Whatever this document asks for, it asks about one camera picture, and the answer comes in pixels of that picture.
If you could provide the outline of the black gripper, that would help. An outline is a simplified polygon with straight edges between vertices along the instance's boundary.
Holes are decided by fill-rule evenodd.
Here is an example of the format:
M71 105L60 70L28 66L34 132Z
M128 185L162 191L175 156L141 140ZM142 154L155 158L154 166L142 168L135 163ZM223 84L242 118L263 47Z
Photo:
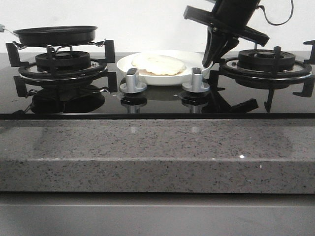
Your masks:
M186 7L185 19L208 26L207 44L202 60L204 67L209 67L235 48L239 44L237 37L261 46L266 45L269 36L247 26L258 4L258 0L217 0L211 12L192 6Z

